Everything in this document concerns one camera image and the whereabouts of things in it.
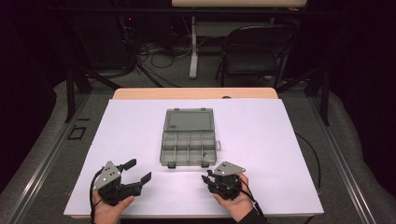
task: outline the table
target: table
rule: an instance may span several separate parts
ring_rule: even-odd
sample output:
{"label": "table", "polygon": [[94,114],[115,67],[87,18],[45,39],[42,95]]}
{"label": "table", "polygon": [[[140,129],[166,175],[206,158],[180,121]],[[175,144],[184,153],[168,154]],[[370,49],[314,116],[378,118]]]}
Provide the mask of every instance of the table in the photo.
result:
{"label": "table", "polygon": [[108,160],[118,165],[137,159],[136,167],[122,173],[121,182],[136,182],[148,172],[152,179],[122,218],[229,217],[201,179],[205,168],[161,166],[165,112],[176,107],[213,108],[222,149],[217,164],[210,168],[222,161],[246,168],[249,186],[266,216],[323,213],[286,109],[274,89],[169,88],[115,92],[64,214],[88,217],[93,174]]}
{"label": "table", "polygon": [[[172,0],[173,7],[305,7],[306,0]],[[195,17],[192,17],[191,21],[191,65],[190,65],[190,78],[196,79],[197,77],[197,66],[198,66],[198,51],[197,51],[197,21]],[[232,30],[246,26],[253,25],[249,23],[240,23],[235,25],[221,25],[216,26],[218,29],[210,27],[207,29],[209,32],[207,35],[215,34],[215,36],[226,36]],[[255,22],[254,25],[262,25],[260,22]]]}

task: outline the hand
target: hand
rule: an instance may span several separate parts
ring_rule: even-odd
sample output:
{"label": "hand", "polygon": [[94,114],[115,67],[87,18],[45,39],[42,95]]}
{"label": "hand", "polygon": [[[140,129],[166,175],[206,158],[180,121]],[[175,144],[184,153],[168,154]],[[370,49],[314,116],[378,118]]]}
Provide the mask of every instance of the hand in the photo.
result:
{"label": "hand", "polygon": [[[248,178],[243,174],[236,174],[239,178],[248,185]],[[250,193],[248,186],[244,183],[242,184],[242,190]],[[245,194],[240,192],[239,195],[232,201],[222,199],[218,194],[213,194],[219,205],[227,209],[233,220],[239,222],[242,218],[247,215],[253,209],[253,203],[250,198]]]}
{"label": "hand", "polygon": [[111,206],[101,201],[102,198],[97,190],[93,191],[92,196],[93,204],[99,202],[95,207],[95,224],[117,224],[123,210],[134,201],[134,196],[130,196],[116,206]]}

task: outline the black sleeve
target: black sleeve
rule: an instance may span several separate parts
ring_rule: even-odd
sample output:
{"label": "black sleeve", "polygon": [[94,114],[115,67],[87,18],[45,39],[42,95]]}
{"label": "black sleeve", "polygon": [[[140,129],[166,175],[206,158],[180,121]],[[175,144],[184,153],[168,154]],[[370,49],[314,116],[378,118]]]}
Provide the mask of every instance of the black sleeve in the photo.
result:
{"label": "black sleeve", "polygon": [[257,213],[256,209],[252,209],[247,215],[238,222],[239,224],[267,224],[268,222]]}

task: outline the chair backrest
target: chair backrest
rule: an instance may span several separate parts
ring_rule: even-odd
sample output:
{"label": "chair backrest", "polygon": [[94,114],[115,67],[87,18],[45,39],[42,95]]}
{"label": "chair backrest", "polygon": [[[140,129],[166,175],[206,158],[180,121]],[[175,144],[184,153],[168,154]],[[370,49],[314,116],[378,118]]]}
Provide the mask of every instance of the chair backrest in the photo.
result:
{"label": "chair backrest", "polygon": [[295,29],[288,25],[246,26],[232,31],[227,36],[224,49],[260,50],[288,46],[295,35]]}

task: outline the white tabletop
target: white tabletop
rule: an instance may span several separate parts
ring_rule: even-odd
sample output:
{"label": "white tabletop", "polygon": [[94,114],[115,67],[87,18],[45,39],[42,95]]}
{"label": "white tabletop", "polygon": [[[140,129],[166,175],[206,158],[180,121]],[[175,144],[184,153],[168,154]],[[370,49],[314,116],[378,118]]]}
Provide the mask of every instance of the white tabletop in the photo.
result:
{"label": "white tabletop", "polygon": [[174,7],[305,7],[306,0],[172,0]]}
{"label": "white tabletop", "polygon": [[282,101],[220,99],[110,100],[64,214],[88,217],[93,175],[107,161],[119,165],[137,159],[134,168],[122,173],[121,182],[139,181],[148,172],[152,178],[123,217],[228,217],[201,179],[205,168],[168,169],[160,163],[166,109],[201,107],[214,111],[221,142],[217,165],[229,161],[246,168],[265,215],[323,213]]}

